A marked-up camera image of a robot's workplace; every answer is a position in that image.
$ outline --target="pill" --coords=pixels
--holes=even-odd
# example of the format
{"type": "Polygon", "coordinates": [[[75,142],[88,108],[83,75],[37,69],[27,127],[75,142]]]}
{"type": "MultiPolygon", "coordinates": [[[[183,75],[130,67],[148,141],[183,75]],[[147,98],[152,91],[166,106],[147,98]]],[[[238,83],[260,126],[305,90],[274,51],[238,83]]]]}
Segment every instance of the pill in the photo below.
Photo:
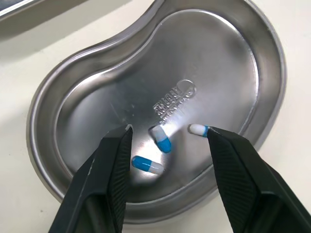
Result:
{"type": "Polygon", "coordinates": [[[152,127],[149,130],[149,133],[160,151],[164,153],[171,152],[171,142],[160,125],[152,127]]]}
{"type": "Polygon", "coordinates": [[[153,174],[161,175],[164,171],[164,167],[162,164],[151,161],[150,159],[146,159],[140,156],[135,156],[132,159],[133,167],[142,170],[151,172],[153,174]]]}
{"type": "Polygon", "coordinates": [[[192,124],[189,126],[189,132],[202,137],[207,137],[208,126],[192,124]]]}

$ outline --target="capsule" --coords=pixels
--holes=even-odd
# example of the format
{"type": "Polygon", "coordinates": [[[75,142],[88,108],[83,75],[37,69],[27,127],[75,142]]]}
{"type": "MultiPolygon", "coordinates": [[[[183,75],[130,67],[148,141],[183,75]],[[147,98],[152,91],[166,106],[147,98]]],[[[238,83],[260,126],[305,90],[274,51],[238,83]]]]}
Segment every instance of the capsule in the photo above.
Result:
{"type": "Polygon", "coordinates": [[[160,125],[152,127],[149,130],[149,133],[160,151],[164,153],[171,152],[171,142],[160,125]]]}
{"type": "Polygon", "coordinates": [[[150,159],[146,159],[140,156],[135,156],[132,159],[133,167],[142,170],[151,172],[153,174],[161,175],[164,171],[164,167],[162,164],[151,161],[150,159]]]}
{"type": "Polygon", "coordinates": [[[198,125],[198,124],[192,124],[189,125],[189,132],[202,136],[202,137],[207,137],[207,132],[208,132],[208,126],[207,125],[198,125]]]}

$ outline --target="metal tray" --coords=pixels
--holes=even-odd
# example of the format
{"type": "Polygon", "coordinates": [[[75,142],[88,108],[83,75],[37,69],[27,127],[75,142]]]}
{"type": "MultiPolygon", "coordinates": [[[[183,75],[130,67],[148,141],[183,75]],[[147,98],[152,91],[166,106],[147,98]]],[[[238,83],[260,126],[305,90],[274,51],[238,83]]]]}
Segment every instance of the metal tray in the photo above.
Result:
{"type": "Polygon", "coordinates": [[[0,0],[0,20],[31,7],[43,0],[0,0]]]}
{"type": "Polygon", "coordinates": [[[131,168],[125,223],[169,219],[215,192],[207,140],[191,123],[238,132],[256,148],[280,108],[286,80],[275,31],[250,1],[156,0],[122,33],[48,74],[29,112],[33,166],[61,200],[72,175],[111,129],[132,124],[132,156],[160,162],[158,177],[131,168]],[[162,124],[162,154],[148,129],[162,124]]]}

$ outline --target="white background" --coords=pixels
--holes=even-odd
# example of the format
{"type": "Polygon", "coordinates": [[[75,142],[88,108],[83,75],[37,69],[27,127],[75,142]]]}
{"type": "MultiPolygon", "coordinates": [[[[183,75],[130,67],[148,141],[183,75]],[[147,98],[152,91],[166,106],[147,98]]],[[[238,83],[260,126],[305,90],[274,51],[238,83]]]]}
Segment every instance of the white background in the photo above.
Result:
{"type": "MultiPolygon", "coordinates": [[[[59,207],[34,172],[26,147],[26,118],[36,88],[63,59],[127,28],[151,2],[47,0],[0,22],[0,232],[47,232],[59,207]]],[[[310,211],[311,1],[254,2],[278,33],[288,68],[284,103],[259,153],[310,211]]],[[[173,223],[141,230],[191,231],[232,232],[219,196],[173,223]]]]}

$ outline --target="engraved logo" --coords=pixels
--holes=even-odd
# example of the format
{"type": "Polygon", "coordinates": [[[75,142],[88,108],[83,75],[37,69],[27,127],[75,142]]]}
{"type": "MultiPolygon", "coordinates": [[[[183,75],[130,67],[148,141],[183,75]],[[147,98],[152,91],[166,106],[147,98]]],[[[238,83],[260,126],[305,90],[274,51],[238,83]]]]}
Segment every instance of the engraved logo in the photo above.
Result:
{"type": "Polygon", "coordinates": [[[180,80],[169,93],[167,93],[154,106],[154,111],[161,118],[160,123],[164,123],[178,107],[188,99],[195,95],[196,87],[189,80],[180,80]]]}

